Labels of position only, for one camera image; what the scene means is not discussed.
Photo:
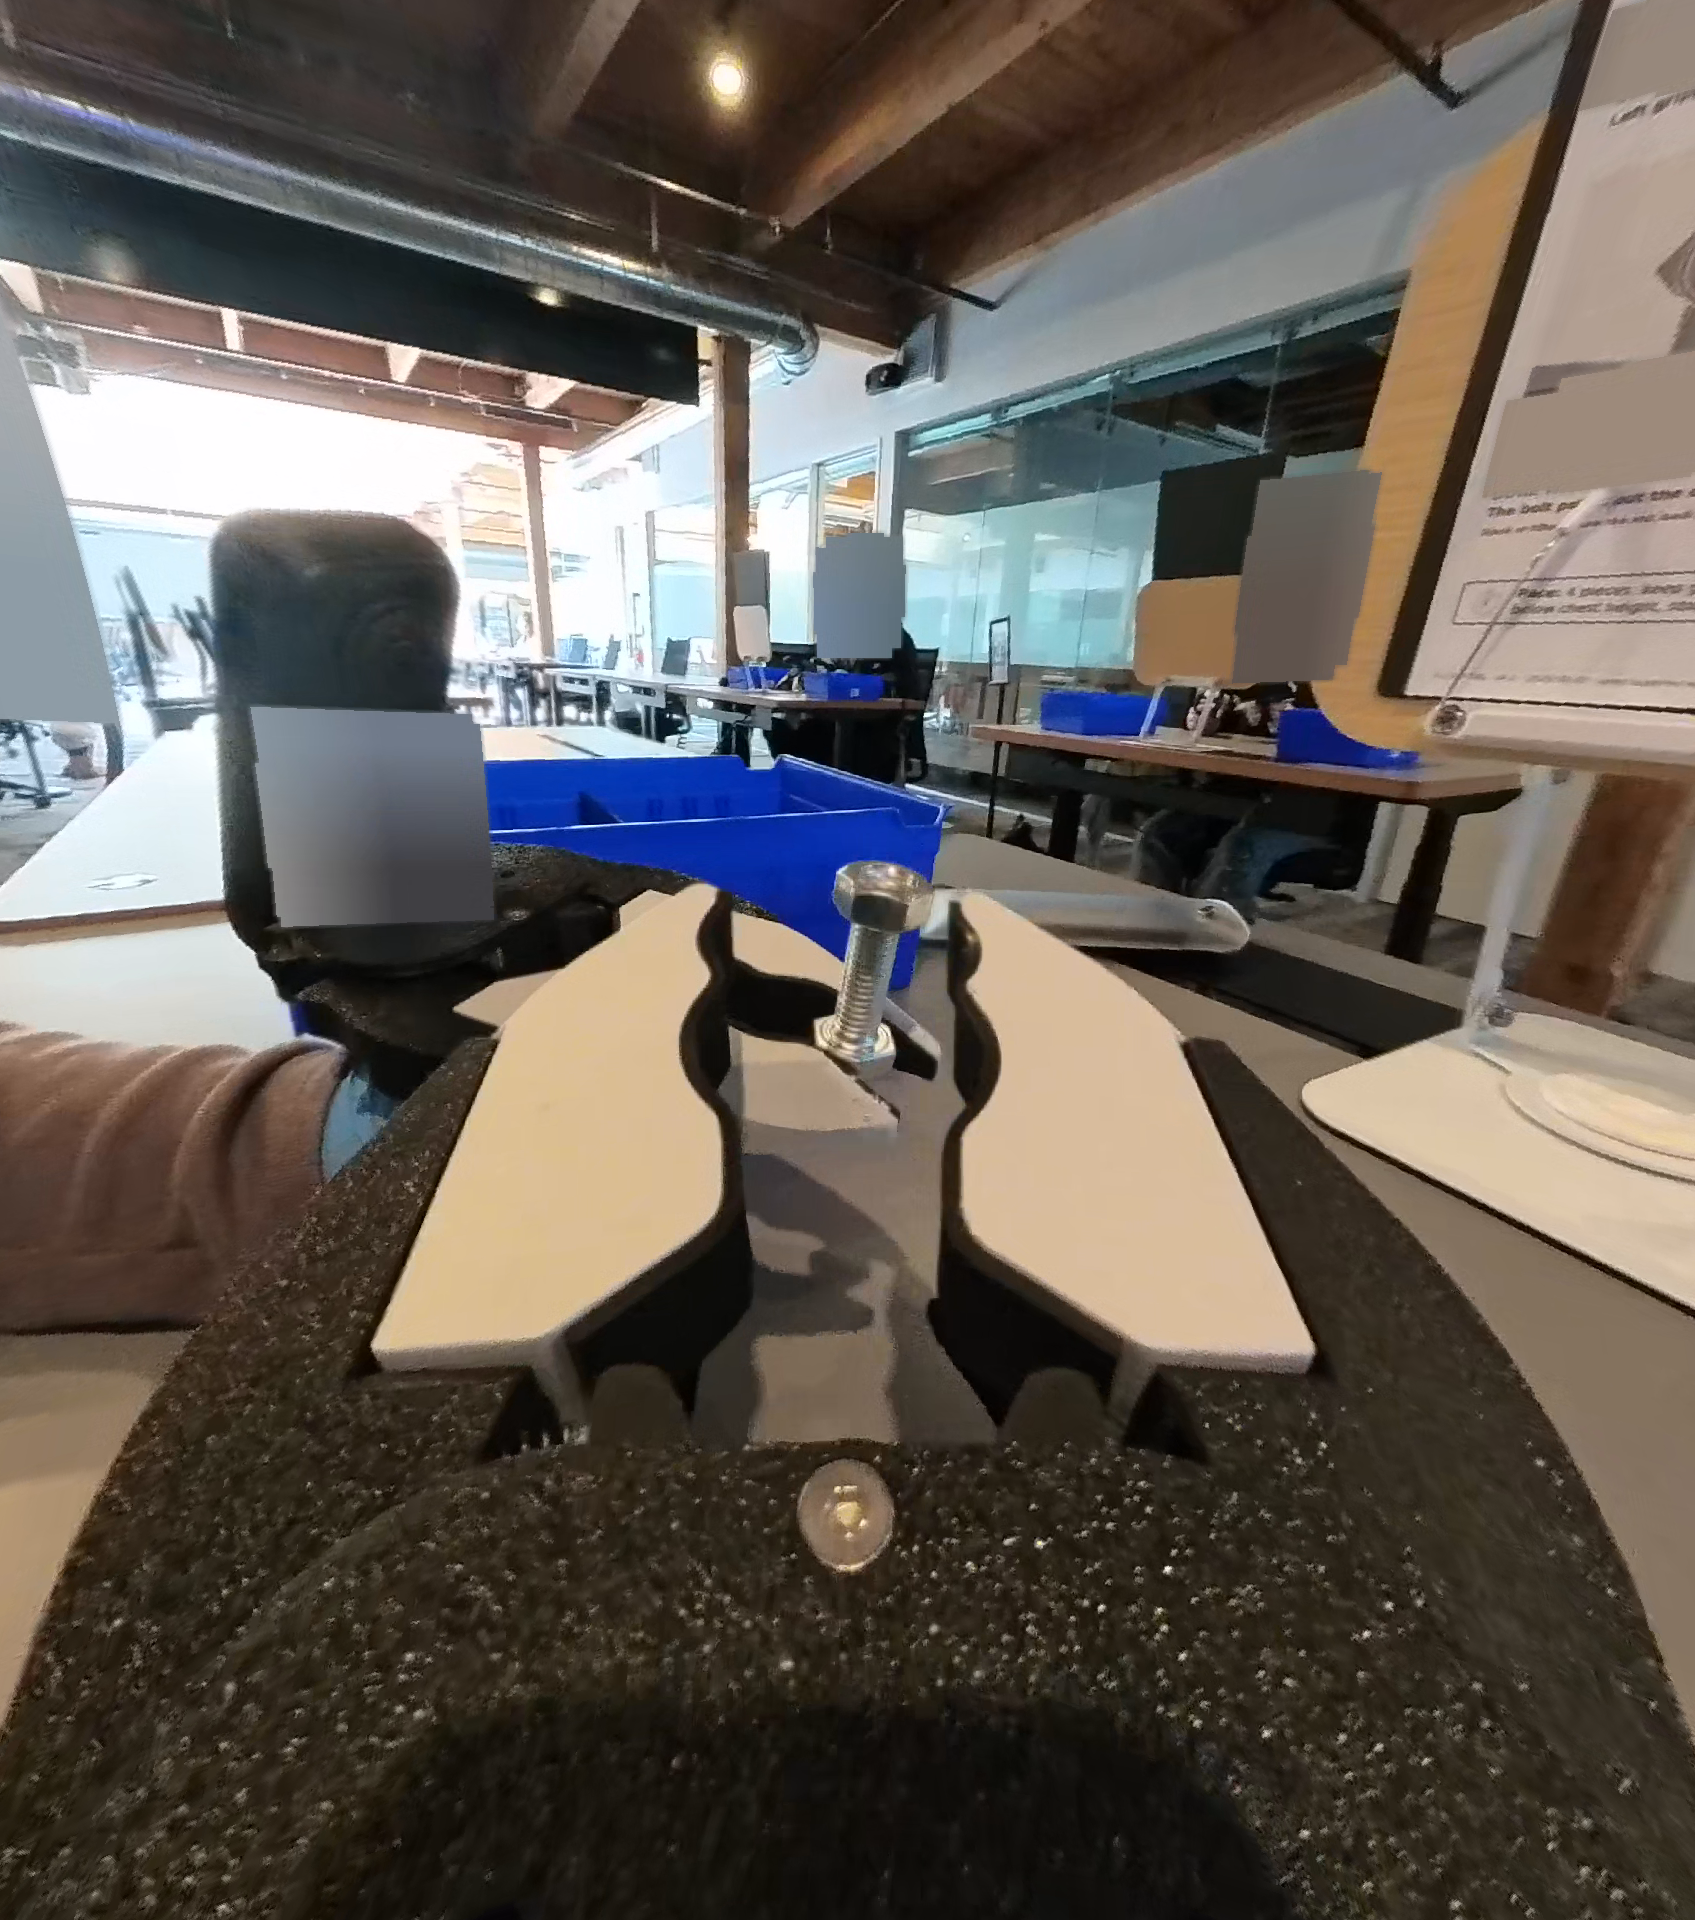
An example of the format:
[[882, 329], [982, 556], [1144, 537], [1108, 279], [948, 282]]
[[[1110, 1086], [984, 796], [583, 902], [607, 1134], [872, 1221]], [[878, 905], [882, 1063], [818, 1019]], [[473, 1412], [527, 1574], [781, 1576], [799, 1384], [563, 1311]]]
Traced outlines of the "wooden table with black legs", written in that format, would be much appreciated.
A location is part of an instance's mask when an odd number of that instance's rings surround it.
[[1522, 793], [1514, 767], [1462, 762], [1420, 762], [1404, 770], [1282, 762], [1254, 752], [1246, 739], [1198, 746], [1178, 735], [1100, 735], [1050, 732], [1016, 724], [974, 724], [968, 729], [994, 752], [990, 799], [1002, 779], [1030, 786], [1052, 799], [1046, 852], [1072, 861], [1080, 847], [1084, 802], [1090, 798], [1188, 806], [1214, 818], [1244, 818], [1252, 803], [1298, 796], [1336, 802], [1418, 808], [1428, 815], [1388, 926], [1386, 951], [1400, 962], [1426, 957], [1436, 926], [1456, 827], [1462, 818], [1496, 811]]

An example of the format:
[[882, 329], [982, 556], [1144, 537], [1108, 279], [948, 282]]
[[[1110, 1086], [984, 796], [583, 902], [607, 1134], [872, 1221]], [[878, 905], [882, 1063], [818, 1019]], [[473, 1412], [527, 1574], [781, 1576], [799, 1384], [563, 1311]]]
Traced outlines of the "silver hex bolt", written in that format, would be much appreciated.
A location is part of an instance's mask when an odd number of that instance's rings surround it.
[[902, 943], [924, 930], [934, 905], [932, 880], [900, 861], [860, 860], [838, 871], [834, 900], [850, 928], [834, 1010], [886, 1019]]

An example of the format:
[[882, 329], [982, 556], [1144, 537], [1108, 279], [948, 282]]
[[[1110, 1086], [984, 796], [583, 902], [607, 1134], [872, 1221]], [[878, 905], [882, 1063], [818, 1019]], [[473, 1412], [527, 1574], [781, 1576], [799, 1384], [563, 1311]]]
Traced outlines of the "wooden support post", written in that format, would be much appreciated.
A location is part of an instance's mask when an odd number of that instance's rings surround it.
[[1644, 982], [1695, 847], [1695, 779], [1602, 773], [1580, 814], [1520, 992], [1610, 1015]]
[[717, 524], [717, 640], [721, 667], [741, 662], [737, 611], [743, 603], [753, 541], [753, 343], [735, 333], [713, 337], [713, 469]]

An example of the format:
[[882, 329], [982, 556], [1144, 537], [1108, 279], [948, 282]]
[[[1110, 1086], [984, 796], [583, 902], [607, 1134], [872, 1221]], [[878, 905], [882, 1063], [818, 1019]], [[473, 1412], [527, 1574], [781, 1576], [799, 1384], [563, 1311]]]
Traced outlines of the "long office table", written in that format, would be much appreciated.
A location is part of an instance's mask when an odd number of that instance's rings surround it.
[[892, 691], [830, 697], [812, 693], [802, 675], [743, 685], [537, 657], [515, 662], [507, 674], [503, 712], [511, 726], [591, 726], [651, 747], [665, 744], [665, 721], [673, 712], [709, 718], [721, 738], [743, 744], [753, 735], [767, 739], [775, 727], [826, 726], [826, 764], [852, 771], [862, 758], [880, 752], [882, 778], [896, 786], [926, 773], [926, 704]]

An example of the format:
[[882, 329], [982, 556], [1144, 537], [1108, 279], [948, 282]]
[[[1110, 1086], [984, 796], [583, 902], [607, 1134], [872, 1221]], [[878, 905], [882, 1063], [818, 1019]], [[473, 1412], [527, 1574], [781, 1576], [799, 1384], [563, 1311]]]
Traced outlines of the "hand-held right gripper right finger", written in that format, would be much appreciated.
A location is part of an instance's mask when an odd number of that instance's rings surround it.
[[1002, 900], [958, 895], [948, 932], [938, 1343], [986, 1414], [1048, 1375], [1116, 1415], [1170, 1373], [1306, 1377], [1316, 1336], [1184, 1034]]

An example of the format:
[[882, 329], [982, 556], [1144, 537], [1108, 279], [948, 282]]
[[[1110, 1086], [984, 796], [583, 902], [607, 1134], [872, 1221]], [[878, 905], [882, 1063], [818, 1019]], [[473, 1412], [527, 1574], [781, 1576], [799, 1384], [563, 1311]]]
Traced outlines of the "wooden board document stand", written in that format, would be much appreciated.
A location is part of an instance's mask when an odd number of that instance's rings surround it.
[[1140, 735], [1156, 732], [1170, 685], [1200, 690], [1196, 732], [1210, 693], [1230, 690], [1238, 678], [1238, 613], [1244, 578], [1156, 579], [1142, 587], [1136, 601], [1132, 674], [1150, 690], [1148, 713]]
[[1598, 1023], [1518, 1014], [1504, 954], [1570, 771], [1695, 782], [1695, 712], [1394, 696], [1382, 672], [1540, 130], [1452, 199], [1410, 277], [1364, 467], [1380, 475], [1360, 621], [1316, 678], [1338, 726], [1524, 765], [1460, 1027], [1312, 1081], [1328, 1130], [1695, 1313], [1695, 1062]]

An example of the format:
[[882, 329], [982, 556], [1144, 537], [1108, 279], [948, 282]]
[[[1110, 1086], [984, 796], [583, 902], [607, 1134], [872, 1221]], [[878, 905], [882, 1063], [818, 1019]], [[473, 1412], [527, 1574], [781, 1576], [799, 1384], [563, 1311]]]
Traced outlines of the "black monitor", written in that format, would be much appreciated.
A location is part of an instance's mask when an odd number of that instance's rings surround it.
[[1158, 477], [1150, 578], [1238, 578], [1260, 487], [1286, 475], [1280, 450], [1168, 467]]

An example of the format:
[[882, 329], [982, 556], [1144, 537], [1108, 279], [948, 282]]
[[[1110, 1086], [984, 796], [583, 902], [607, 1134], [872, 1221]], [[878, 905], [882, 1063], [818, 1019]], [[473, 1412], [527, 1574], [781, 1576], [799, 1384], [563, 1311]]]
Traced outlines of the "grey pouch with snap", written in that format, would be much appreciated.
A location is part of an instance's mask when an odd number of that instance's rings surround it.
[[944, 947], [956, 905], [990, 900], [1082, 949], [1236, 954], [1250, 924], [1224, 900], [1148, 890], [1064, 892], [1006, 886], [938, 886], [922, 939]]

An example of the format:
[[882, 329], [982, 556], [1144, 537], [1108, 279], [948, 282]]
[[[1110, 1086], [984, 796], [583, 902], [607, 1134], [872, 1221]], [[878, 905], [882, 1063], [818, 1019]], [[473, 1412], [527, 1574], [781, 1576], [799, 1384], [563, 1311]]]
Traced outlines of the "printed instruction sheet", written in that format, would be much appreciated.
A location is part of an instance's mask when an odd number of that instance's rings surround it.
[[1695, 2], [1580, 8], [1382, 690], [1695, 712]]

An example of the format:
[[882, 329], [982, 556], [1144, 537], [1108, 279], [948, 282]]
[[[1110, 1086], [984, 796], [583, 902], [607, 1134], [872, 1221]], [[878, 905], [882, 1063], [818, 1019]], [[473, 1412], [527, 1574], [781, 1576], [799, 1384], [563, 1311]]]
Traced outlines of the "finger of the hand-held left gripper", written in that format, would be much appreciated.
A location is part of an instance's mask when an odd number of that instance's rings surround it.
[[[501, 978], [455, 1011], [487, 1031], [507, 1023], [553, 971]], [[898, 1108], [874, 1083], [824, 1063], [818, 1049], [731, 1030], [733, 1063], [723, 1097], [747, 1124], [771, 1130], [896, 1130]]]
[[733, 915], [733, 951], [739, 965], [757, 974], [795, 982], [802, 994], [836, 1001], [842, 985], [842, 957], [804, 932], [765, 915]]

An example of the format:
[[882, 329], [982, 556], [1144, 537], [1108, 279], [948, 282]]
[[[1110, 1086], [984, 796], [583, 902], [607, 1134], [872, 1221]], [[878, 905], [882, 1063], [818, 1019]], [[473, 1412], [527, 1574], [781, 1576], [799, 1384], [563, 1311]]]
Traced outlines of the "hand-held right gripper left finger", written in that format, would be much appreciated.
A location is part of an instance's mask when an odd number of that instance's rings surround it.
[[693, 882], [497, 1031], [373, 1360], [393, 1379], [533, 1377], [589, 1422], [625, 1369], [695, 1414], [753, 1297], [731, 1070], [735, 902]]

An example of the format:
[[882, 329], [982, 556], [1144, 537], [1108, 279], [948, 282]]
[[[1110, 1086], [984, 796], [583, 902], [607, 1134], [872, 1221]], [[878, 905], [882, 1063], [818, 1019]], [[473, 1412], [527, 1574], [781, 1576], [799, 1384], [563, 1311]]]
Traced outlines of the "grey ceiling duct pipe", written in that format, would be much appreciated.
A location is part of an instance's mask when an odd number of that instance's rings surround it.
[[787, 300], [733, 291], [665, 254], [575, 237], [547, 221], [465, 212], [333, 168], [241, 150], [0, 70], [0, 138], [115, 174], [311, 221], [457, 266], [549, 285], [649, 320], [743, 337], [791, 378], [812, 369], [816, 324]]

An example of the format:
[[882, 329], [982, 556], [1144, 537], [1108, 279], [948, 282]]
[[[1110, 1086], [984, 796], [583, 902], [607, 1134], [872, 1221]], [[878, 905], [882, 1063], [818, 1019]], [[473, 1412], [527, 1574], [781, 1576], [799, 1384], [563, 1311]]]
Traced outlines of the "black ceiling panel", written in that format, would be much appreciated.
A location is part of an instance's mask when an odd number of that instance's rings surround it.
[[0, 259], [633, 397], [701, 392], [685, 322], [5, 136]]

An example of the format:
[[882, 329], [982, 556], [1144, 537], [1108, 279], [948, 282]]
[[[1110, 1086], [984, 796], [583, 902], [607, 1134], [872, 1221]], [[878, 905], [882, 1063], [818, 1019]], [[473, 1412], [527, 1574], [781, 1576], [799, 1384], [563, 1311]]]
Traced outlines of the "person's left forearm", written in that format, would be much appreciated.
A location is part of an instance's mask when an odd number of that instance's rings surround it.
[[307, 1210], [345, 1054], [0, 1019], [0, 1334], [195, 1327]]

